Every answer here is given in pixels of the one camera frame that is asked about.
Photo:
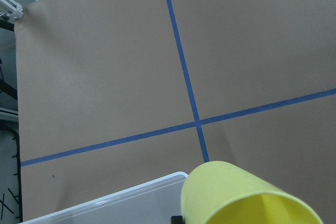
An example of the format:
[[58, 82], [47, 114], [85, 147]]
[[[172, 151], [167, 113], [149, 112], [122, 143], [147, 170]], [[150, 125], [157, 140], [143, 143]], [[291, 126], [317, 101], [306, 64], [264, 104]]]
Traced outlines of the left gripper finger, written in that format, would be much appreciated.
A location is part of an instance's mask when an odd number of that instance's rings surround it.
[[171, 224], [184, 224], [183, 216], [172, 216]]

